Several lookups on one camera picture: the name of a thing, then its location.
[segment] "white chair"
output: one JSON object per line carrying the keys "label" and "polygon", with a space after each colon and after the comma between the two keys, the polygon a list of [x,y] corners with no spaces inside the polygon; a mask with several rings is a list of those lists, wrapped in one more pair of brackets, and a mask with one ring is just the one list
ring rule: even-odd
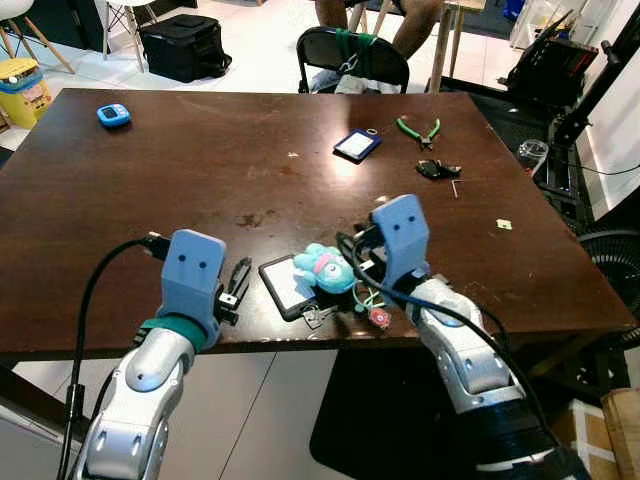
{"label": "white chair", "polygon": [[[13,20],[16,17],[20,17],[24,15],[25,23],[31,29],[31,31],[36,35],[36,37],[38,37],[40,42],[42,42],[42,45],[44,45],[49,50],[51,50],[51,53],[53,53],[58,58],[58,60],[60,60],[60,62],[67,68],[67,70],[69,70],[71,73],[76,73],[74,72],[73,68],[71,68],[71,65],[69,65],[69,62],[67,62],[67,60],[62,55],[60,55],[60,52],[58,52],[58,50],[56,50],[56,48],[51,44],[51,42],[47,40],[47,37],[45,37],[44,34],[38,29],[38,27],[36,27],[35,24],[31,20],[29,20],[29,17],[25,15],[25,13],[27,13],[27,11],[31,8],[32,5],[33,5],[33,0],[2,0],[0,1],[0,22],[4,20],[8,21],[9,26],[11,27],[11,30],[13,30],[13,32],[16,34],[16,36],[19,39],[18,46],[20,45],[20,42],[22,42],[24,44],[24,48],[26,48],[27,51],[29,52],[29,55],[31,55],[31,58],[33,58],[36,62],[40,63],[38,61],[38,58],[36,57],[36,54],[31,49],[31,45],[29,45],[29,42],[27,42],[27,38],[24,36],[20,28],[18,28],[18,25],[16,24],[16,22]],[[14,51],[13,46],[9,41],[9,36],[7,35],[7,32],[5,31],[4,27],[1,24],[0,24],[0,36],[2,36],[2,41],[4,42],[4,45],[6,47],[7,53],[9,54],[9,57],[14,58],[16,56],[16,52]]]}
{"label": "white chair", "polygon": [[[121,18],[124,16],[127,20],[129,34],[131,35],[131,39],[133,40],[133,47],[136,51],[136,57],[138,58],[138,66],[140,67],[140,71],[144,72],[144,66],[142,64],[142,57],[140,56],[140,49],[138,48],[138,43],[142,43],[140,41],[140,35],[138,34],[138,23],[136,22],[136,17],[133,13],[133,7],[145,7],[147,12],[149,12],[149,16],[151,17],[151,21],[156,23],[158,20],[156,19],[156,15],[153,13],[151,6],[149,5],[153,0],[115,0],[105,1],[105,18],[104,18],[104,36],[102,38],[102,58],[104,60],[107,59],[107,49],[109,48],[107,45],[107,41],[109,40],[109,32],[111,31],[111,27],[113,27],[116,22],[120,22]],[[113,20],[109,23],[109,13],[113,13]]]}

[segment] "cardboard box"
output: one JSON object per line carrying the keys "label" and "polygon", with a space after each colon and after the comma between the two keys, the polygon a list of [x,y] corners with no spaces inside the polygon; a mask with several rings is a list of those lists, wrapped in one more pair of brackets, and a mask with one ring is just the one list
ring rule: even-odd
{"label": "cardboard box", "polygon": [[578,453],[593,480],[620,479],[600,408],[573,400],[552,430],[562,443]]}
{"label": "cardboard box", "polygon": [[640,478],[640,388],[613,390],[602,406],[620,477]]}

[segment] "pliers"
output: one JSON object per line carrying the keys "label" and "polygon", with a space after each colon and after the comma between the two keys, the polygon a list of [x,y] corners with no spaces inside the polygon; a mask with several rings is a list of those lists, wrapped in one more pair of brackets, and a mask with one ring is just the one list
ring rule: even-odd
{"label": "pliers", "polygon": [[433,130],[431,130],[429,132],[429,135],[427,135],[426,137],[423,137],[418,132],[411,129],[409,126],[407,126],[407,124],[404,123],[404,121],[401,118],[396,118],[396,124],[398,125],[398,127],[400,127],[400,130],[402,130],[404,133],[409,135],[414,140],[418,141],[418,144],[420,145],[420,150],[424,150],[425,147],[428,148],[429,150],[433,150],[432,148],[433,137],[435,137],[440,131],[439,118],[436,118],[436,123],[435,123],[435,126],[433,127]]}

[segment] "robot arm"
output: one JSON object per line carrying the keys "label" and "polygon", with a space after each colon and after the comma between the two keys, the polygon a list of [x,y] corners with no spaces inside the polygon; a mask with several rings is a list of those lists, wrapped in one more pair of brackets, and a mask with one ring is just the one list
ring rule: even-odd
{"label": "robot arm", "polygon": [[221,293],[225,250],[218,239],[191,230],[174,233],[162,270],[162,306],[142,326],[140,346],[114,370],[112,395],[90,426],[74,480],[158,477],[183,377],[196,353],[219,337],[213,312],[239,303]]}
{"label": "robot arm", "polygon": [[[579,457],[559,445],[541,412],[532,410],[527,390],[495,346],[460,321],[463,317],[486,333],[479,308],[437,276],[429,276],[429,229],[417,197],[403,195],[385,203],[372,212],[371,221],[372,226],[354,237],[352,251],[359,245],[368,248],[385,301],[405,309],[434,355],[456,412],[455,441],[466,447],[460,450],[470,455],[477,477],[589,478]],[[352,262],[358,275],[357,258]],[[443,311],[416,306],[409,299]]]}

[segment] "fan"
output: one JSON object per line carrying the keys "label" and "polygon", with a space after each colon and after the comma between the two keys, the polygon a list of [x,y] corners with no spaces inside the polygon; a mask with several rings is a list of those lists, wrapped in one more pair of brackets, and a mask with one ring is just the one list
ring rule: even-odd
{"label": "fan", "polygon": [[[640,231],[604,230],[582,235],[578,241],[624,304],[640,318]],[[607,335],[606,342],[611,349],[640,345],[640,327],[612,335]]]}

